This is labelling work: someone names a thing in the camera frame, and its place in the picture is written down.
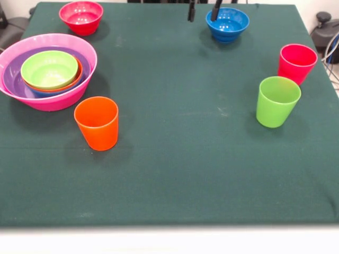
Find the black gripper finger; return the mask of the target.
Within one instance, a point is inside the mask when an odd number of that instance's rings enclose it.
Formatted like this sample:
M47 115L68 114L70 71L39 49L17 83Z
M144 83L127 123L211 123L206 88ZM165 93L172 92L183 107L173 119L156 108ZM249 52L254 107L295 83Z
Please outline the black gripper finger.
M195 3L196 0L189 0L188 21L193 22L195 17Z
M211 18L210 18L211 21L215 21L217 19L221 4L222 4L222 0L216 0L214 7L212 9L212 12L211 12Z

